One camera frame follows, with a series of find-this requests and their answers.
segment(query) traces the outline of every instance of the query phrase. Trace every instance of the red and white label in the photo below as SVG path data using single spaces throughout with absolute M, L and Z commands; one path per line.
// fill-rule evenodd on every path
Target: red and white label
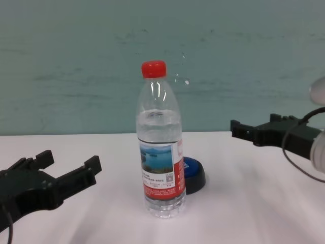
M 140 141 L 145 194 L 157 200 L 179 196 L 185 189 L 182 140 L 170 144 Z

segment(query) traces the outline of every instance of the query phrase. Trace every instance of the red bottle cap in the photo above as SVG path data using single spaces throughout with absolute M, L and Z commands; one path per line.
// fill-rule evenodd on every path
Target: red bottle cap
M 162 78 L 166 76 L 166 64 L 162 60 L 144 62 L 141 70 L 143 78 Z

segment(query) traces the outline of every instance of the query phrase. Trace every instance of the white tabletop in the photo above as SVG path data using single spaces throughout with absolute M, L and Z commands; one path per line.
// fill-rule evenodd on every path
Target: white tabletop
M 53 152 L 55 177 L 99 155 L 97 184 L 53 211 L 14 225 L 13 243 L 325 243 L 325 185 L 292 167 L 279 148 L 255 147 L 228 132 L 184 133 L 184 155 L 204 166 L 207 183 L 185 211 L 162 220 L 144 208 L 135 134 L 0 137 L 0 169 Z M 320 177 L 309 161 L 290 154 Z M 0 234 L 7 241 L 8 231 Z

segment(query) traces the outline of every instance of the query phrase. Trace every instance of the teal wall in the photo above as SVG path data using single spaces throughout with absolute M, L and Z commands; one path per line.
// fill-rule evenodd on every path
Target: teal wall
M 2 0 L 0 134 L 134 132 L 150 59 L 168 65 L 185 131 L 302 116 L 316 108 L 310 83 L 325 75 L 324 9 L 324 0 Z

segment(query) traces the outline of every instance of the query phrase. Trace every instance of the water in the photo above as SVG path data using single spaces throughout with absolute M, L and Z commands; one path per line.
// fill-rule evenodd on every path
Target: water
M 163 144 L 177 142 L 182 138 L 182 125 L 179 112 L 169 109 L 150 109 L 143 111 L 137 117 L 137 133 L 140 140 L 149 143 Z M 146 206 L 150 213 L 156 217 L 174 217 L 183 210 L 185 195 L 186 190 L 180 196 L 170 200 L 154 200 L 145 196 Z
M 146 110 L 138 115 L 138 138 L 152 143 L 171 143 L 182 139 L 180 115 L 173 110 Z

